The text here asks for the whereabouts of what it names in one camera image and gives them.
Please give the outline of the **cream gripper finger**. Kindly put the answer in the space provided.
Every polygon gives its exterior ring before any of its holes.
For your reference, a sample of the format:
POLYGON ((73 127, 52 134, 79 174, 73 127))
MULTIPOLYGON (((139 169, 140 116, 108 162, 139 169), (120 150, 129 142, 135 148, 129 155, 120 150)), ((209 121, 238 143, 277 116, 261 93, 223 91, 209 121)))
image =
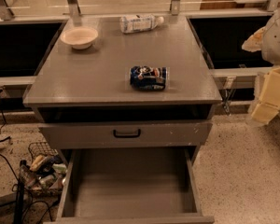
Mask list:
POLYGON ((264 32, 264 27, 259 28, 243 43, 242 49, 249 52, 261 51, 264 32))
POLYGON ((280 66, 264 75, 264 82, 251 118, 268 124, 280 111, 280 66))

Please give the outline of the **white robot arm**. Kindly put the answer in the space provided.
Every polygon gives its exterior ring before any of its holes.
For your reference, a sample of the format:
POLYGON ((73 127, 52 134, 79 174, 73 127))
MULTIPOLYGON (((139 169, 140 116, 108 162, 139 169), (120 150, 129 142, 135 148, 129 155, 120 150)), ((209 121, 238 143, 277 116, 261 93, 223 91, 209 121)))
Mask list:
POLYGON ((255 83, 255 100, 249 107, 248 119, 254 125, 267 125, 280 111, 280 8, 264 27, 258 29, 242 45, 249 52, 260 51, 262 59, 273 65, 255 83))

